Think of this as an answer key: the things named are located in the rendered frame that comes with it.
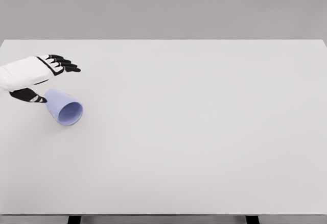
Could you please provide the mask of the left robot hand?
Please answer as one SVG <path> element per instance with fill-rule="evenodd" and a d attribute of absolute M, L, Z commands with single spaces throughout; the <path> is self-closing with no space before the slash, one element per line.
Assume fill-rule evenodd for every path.
<path fill-rule="evenodd" d="M 65 72 L 80 72 L 78 65 L 60 55 L 30 56 L 0 66 L 0 91 L 27 103 L 47 103 L 47 99 L 30 87 Z"/>

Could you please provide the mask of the light purple cup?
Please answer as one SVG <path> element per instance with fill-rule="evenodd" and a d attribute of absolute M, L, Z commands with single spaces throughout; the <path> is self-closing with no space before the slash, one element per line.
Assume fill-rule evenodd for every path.
<path fill-rule="evenodd" d="M 63 126 L 75 124 L 83 114 L 83 106 L 72 96 L 51 89 L 45 93 L 46 107 L 54 119 Z"/>

